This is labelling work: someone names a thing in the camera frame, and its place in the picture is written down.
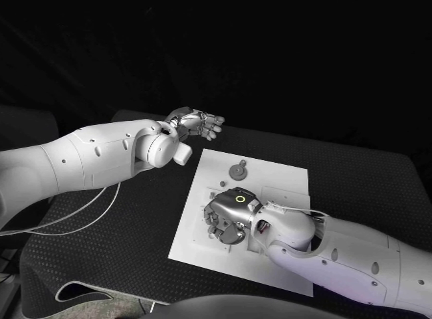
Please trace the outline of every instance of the black curtain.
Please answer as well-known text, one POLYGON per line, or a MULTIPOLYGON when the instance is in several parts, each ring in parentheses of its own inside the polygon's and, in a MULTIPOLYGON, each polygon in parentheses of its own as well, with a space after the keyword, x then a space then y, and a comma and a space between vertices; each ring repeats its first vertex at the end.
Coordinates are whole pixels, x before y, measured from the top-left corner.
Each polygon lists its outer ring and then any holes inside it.
POLYGON ((406 154, 432 198, 432 16, 349 4, 0 3, 0 103, 127 108, 406 154))

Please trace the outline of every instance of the white cable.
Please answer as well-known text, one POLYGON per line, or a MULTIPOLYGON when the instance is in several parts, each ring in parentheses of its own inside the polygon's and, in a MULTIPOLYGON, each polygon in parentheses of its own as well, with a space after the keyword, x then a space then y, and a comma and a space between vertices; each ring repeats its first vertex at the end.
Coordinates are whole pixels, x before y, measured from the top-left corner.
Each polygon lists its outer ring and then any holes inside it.
POLYGON ((19 231, 2 231, 2 232, 0 232, 0 236, 16 235, 16 234, 22 234, 22 233, 35 231, 36 229, 40 229, 40 228, 48 227, 48 226, 51 226, 51 225, 55 225, 56 223, 59 223, 59 222, 63 221, 65 219, 71 218, 75 214, 78 214, 78 213, 94 203, 94 201, 100 198, 100 196, 101 196, 102 193, 105 192, 105 189, 107 189, 107 188, 104 188, 104 189, 101 190, 101 193, 94 197, 94 199, 91 200, 91 202, 89 202, 82 208, 79 208, 76 211, 74 211, 68 216, 65 216, 65 217, 56 219, 55 221, 52 221, 52 222, 48 223, 48 224, 39 225, 39 226, 32 227, 32 228, 27 228, 27 229, 22 229, 22 230, 19 230, 19 231))
POLYGON ((45 233, 38 233, 36 231, 27 231, 26 233, 38 234, 38 235, 43 235, 43 236, 62 236, 62 235, 74 234, 74 233, 76 233, 78 231, 82 231, 82 230, 84 230, 85 228, 88 228, 88 227, 104 217, 104 215, 108 213, 108 210, 110 210, 110 208, 112 207, 112 204, 115 203, 117 195, 118 195, 118 192, 120 192, 120 185, 121 185, 121 183, 118 183, 118 188, 117 188, 115 197, 112 198, 112 202, 110 203, 108 208, 105 209, 105 212, 104 212, 102 215, 97 218, 97 220, 92 221, 87 226, 84 226, 82 228, 78 228, 75 231, 69 231, 69 232, 61 233, 61 234, 45 234, 45 233))
POLYGON ((295 208, 295 207, 288 207, 288 206, 284 206, 284 205, 280 205, 277 203, 274 203, 272 201, 268 201, 268 203, 274 206, 278 206, 281 208, 285 208, 285 209, 293 209, 294 211, 310 211, 313 213, 318 213, 321 214, 323 216, 326 217, 330 217, 330 215, 327 213, 324 213, 323 211, 317 211, 316 209, 305 209, 305 208, 295 208))

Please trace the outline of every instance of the black table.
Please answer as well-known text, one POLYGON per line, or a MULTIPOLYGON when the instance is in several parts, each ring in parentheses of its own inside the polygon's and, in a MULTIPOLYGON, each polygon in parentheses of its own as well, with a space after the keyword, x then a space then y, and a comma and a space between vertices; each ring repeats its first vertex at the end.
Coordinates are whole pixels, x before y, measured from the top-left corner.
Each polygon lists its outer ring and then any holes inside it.
MULTIPOLYGON (((114 121, 143 118, 163 119, 121 111, 114 121)), ((409 158, 229 126, 215 141, 192 138, 187 143, 193 147, 187 165, 170 163, 125 181, 117 202, 92 227, 61 237, 32 236, 22 255, 25 315, 46 317, 108 298, 91 287, 163 303, 210 294, 252 294, 293 300, 349 318, 424 318, 360 304, 318 286, 316 298, 308 298, 167 258, 203 148, 307 168, 314 209, 432 252, 432 206, 409 158), (82 285, 62 289, 71 282, 82 285), (55 299, 59 291, 65 302, 55 299)), ((75 211, 98 192, 59 195, 43 223, 75 211)), ((87 225, 104 212, 114 193, 115 186, 82 213, 46 231, 61 233, 87 225)))

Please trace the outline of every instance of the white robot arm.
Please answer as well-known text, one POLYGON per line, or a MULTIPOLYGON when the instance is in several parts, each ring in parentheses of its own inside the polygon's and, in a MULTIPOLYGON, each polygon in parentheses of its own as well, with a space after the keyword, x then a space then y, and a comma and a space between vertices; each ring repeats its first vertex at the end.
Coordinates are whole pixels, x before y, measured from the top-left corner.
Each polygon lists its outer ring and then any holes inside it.
POLYGON ((239 187, 218 194, 205 218, 229 245, 242 242, 248 228, 271 260, 314 284, 354 301, 432 317, 432 253, 324 213, 262 205, 239 187), (321 243, 311 250, 314 237, 321 243))
POLYGON ((187 135, 209 140, 223 117, 177 109, 164 122, 137 120, 88 126, 45 144, 0 152, 0 229, 35 202, 68 191, 98 189, 163 167, 187 163, 187 135))

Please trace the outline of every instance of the white board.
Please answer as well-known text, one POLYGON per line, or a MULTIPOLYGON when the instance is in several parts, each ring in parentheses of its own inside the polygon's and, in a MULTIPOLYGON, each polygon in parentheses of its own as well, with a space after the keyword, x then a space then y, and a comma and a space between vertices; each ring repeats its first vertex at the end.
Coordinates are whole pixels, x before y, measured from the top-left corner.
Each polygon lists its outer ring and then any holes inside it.
POLYGON ((314 284, 259 254, 249 233, 245 241, 233 246, 209 238, 203 208, 210 202, 210 193, 216 195, 235 187, 252 191, 262 203, 274 200, 291 207, 311 208, 305 169, 205 149, 169 258, 314 296, 314 284), (235 181, 228 172, 242 160, 248 162, 248 177, 235 181))

